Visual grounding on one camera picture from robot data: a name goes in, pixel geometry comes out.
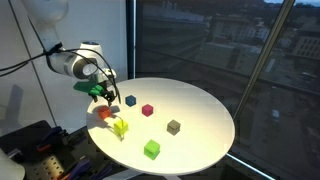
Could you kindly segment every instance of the black wire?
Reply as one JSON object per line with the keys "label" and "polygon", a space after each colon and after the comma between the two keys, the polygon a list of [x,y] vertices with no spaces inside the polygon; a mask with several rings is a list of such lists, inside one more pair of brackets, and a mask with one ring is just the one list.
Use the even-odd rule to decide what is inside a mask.
{"label": "black wire", "polygon": [[[86,58],[85,56],[83,56],[83,55],[81,55],[81,54],[79,54],[79,53],[76,53],[76,52],[73,52],[72,50],[61,50],[61,52],[69,52],[69,53],[72,53],[72,54],[75,54],[75,55],[78,55],[78,56],[80,56],[80,57],[82,57],[83,59],[85,59],[86,61],[89,61],[89,62],[91,62],[91,64],[94,64],[108,79],[109,79],[109,81],[112,83],[112,80],[109,78],[109,76],[97,65],[97,64],[95,64],[95,63],[93,63],[90,59],[88,59],[88,58]],[[119,98],[119,102],[121,103],[121,100],[120,100],[120,94],[118,93],[119,91],[117,90],[118,88],[117,88],[117,86],[115,85],[115,82],[114,82],[114,80],[113,80],[113,84],[112,84],[113,86],[114,86],[114,88],[115,88],[115,90],[116,90],[116,97],[118,96],[118,98]]]}
{"label": "black wire", "polygon": [[[24,46],[25,46],[25,48],[26,48],[26,51],[27,51],[27,53],[28,53],[28,56],[29,56],[29,58],[31,58],[31,53],[30,53],[29,48],[28,48],[28,46],[27,46],[26,39],[24,38],[24,35],[23,35],[23,33],[22,33],[22,30],[21,30],[21,27],[20,27],[18,18],[17,18],[17,16],[16,16],[16,13],[15,13],[14,8],[13,8],[13,6],[12,6],[11,0],[8,0],[8,3],[9,3],[9,5],[10,5],[10,9],[11,9],[11,11],[12,11],[12,14],[13,14],[13,16],[14,16],[14,20],[15,20],[15,22],[16,22],[16,24],[17,24],[18,29],[19,29],[19,33],[20,33],[20,35],[21,35],[21,38],[22,38],[23,44],[24,44]],[[50,115],[51,115],[51,117],[52,117],[53,123],[54,123],[55,126],[57,126],[57,122],[56,122],[56,120],[55,120],[55,118],[54,118],[54,116],[53,116],[52,110],[51,110],[50,105],[49,105],[48,98],[47,98],[46,93],[45,93],[45,91],[44,91],[44,89],[43,89],[43,86],[42,86],[42,83],[41,83],[41,81],[40,81],[40,77],[39,77],[39,74],[38,74],[38,72],[37,72],[37,69],[36,69],[36,67],[35,67],[35,65],[34,65],[33,62],[32,62],[31,64],[32,64],[32,67],[33,67],[33,69],[34,69],[34,72],[35,72],[35,75],[36,75],[36,77],[37,77],[37,80],[38,80],[38,82],[39,82],[41,91],[42,91],[42,93],[43,93],[43,95],[44,95],[44,99],[45,99],[46,104],[47,104],[47,106],[48,106],[48,109],[49,109]]]}
{"label": "black wire", "polygon": [[18,71],[19,69],[23,68],[23,67],[24,67],[25,65],[27,65],[27,64],[28,64],[28,63],[24,63],[24,64],[20,65],[19,67],[15,68],[15,69],[12,70],[12,71],[9,71],[9,72],[4,73],[4,74],[0,74],[0,77],[6,76],[6,75],[11,74],[11,73],[14,73],[14,72]]}
{"label": "black wire", "polygon": [[9,69],[15,68],[17,66],[20,66],[22,64],[28,64],[30,61],[33,61],[33,60],[35,60],[35,59],[37,59],[37,58],[39,58],[41,56],[45,56],[45,53],[41,53],[41,54],[39,54],[39,55],[37,55],[35,57],[32,57],[32,58],[27,59],[25,61],[22,61],[22,62],[20,62],[18,64],[15,64],[15,65],[12,65],[12,66],[9,66],[9,67],[6,67],[6,68],[2,68],[2,69],[0,69],[0,71],[6,71],[6,70],[9,70]]}
{"label": "black wire", "polygon": [[36,36],[37,36],[37,39],[38,39],[38,41],[40,42],[40,45],[41,45],[41,47],[42,47],[42,49],[43,49],[43,51],[44,51],[44,53],[47,53],[47,51],[46,51],[46,48],[44,47],[44,45],[43,45],[43,43],[42,43],[42,41],[41,41],[41,39],[40,39],[40,37],[39,37],[39,34],[38,34],[38,32],[37,32],[37,30],[36,30],[36,28],[34,27],[34,25],[33,25],[33,23],[31,22],[31,20],[30,20],[30,18],[28,17],[28,19],[29,19],[29,22],[30,22],[30,24],[31,24],[31,27],[32,27],[32,29],[33,29],[33,31],[34,31],[34,33],[36,34]]}
{"label": "black wire", "polygon": [[118,100],[119,100],[119,103],[121,104],[121,97],[120,97],[120,92],[119,92],[119,89],[116,85],[116,82],[114,80],[114,74],[112,72],[112,68],[110,66],[110,64],[108,63],[108,61],[97,51],[95,50],[92,50],[92,49],[87,49],[87,48],[76,48],[76,49],[67,49],[67,50],[64,50],[65,52],[73,52],[73,51],[78,51],[78,50],[86,50],[86,51],[91,51],[91,52],[94,52],[96,53],[105,63],[106,65],[108,66],[109,70],[110,70],[110,73],[111,73],[111,76],[113,77],[112,80],[109,79],[109,77],[104,73],[104,71],[102,71],[106,76],[107,78],[109,79],[109,81],[112,83],[115,91],[116,91],[116,96],[118,96]]}

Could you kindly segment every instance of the orange object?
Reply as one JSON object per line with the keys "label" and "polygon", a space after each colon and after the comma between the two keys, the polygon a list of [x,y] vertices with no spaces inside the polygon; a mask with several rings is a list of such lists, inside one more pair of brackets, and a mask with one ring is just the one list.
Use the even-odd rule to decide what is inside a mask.
{"label": "orange object", "polygon": [[111,109],[108,106],[102,106],[98,109],[99,117],[104,120],[111,116]]}

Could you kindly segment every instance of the green cube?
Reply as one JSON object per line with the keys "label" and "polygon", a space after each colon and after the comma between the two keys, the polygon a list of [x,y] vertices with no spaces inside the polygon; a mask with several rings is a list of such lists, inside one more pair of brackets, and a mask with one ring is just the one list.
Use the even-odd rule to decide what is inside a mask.
{"label": "green cube", "polygon": [[114,123],[113,128],[117,135],[122,136],[128,131],[128,123],[123,120],[119,120]]}
{"label": "green cube", "polygon": [[160,144],[157,142],[150,140],[144,146],[144,155],[148,156],[150,159],[154,160],[160,153]]}

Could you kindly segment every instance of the window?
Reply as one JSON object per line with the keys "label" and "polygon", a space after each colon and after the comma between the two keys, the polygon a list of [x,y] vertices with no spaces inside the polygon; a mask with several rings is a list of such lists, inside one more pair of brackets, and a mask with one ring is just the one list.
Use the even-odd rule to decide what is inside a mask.
{"label": "window", "polygon": [[[137,43],[136,77],[164,77],[193,84],[215,96],[231,115],[235,115],[265,46],[261,36],[269,35],[269,31],[261,29],[256,31],[254,38],[236,42],[239,37],[234,36],[240,32],[237,21],[248,22],[243,26],[249,29],[251,24],[257,24],[254,22],[256,17],[262,17],[271,31],[281,6],[275,8],[267,0],[252,0],[252,6],[244,7],[242,1],[230,1],[175,1],[177,9],[174,12],[166,10],[166,17],[170,19],[163,18],[160,13],[164,12],[161,3],[142,1],[141,18],[137,19],[140,30],[137,31],[137,42],[140,44]],[[180,16],[186,11],[182,9],[188,10],[184,21]],[[303,17],[318,17],[319,8],[309,10],[307,6],[294,7],[288,19],[303,23]],[[210,16],[212,19],[205,21],[205,17]],[[150,27],[166,27],[183,33],[159,35],[148,32]],[[288,48],[273,47],[257,83],[252,85],[252,93],[244,102],[244,110],[239,119],[234,120],[237,132],[233,147],[237,152],[243,152],[240,154],[243,159],[252,156],[255,164],[269,164],[275,172],[294,177],[287,179],[320,179],[317,165],[320,164],[320,143],[315,138],[320,124],[312,121],[320,119],[317,115],[320,112],[320,82],[314,78],[319,76],[320,64],[315,58],[306,57],[310,55],[311,52],[307,52],[310,49],[315,53],[314,38],[318,35],[310,32],[308,26],[302,31],[299,23],[283,27],[281,32],[284,33],[279,35],[283,37],[279,39],[288,34],[294,34],[294,39]],[[232,35],[219,36],[227,29]],[[214,49],[217,53],[212,58],[210,54]]]}

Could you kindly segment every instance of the table top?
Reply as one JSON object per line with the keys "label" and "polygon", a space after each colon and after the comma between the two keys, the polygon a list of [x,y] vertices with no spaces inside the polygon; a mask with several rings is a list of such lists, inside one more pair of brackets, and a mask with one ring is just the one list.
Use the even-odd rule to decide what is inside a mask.
{"label": "table top", "polygon": [[[219,100],[193,85],[163,78],[138,78],[117,84],[121,104],[114,101],[119,112],[100,120],[97,108],[107,105],[99,97],[87,110],[88,132],[96,145],[119,164],[153,175],[185,175],[207,169],[229,151],[235,136],[235,127],[228,110]],[[136,97],[129,107],[127,96]],[[146,117],[142,106],[153,106]],[[129,130],[124,139],[113,133],[113,124],[123,119]],[[171,120],[181,124],[173,136],[167,132]],[[160,144],[155,160],[144,155],[149,140]]]}

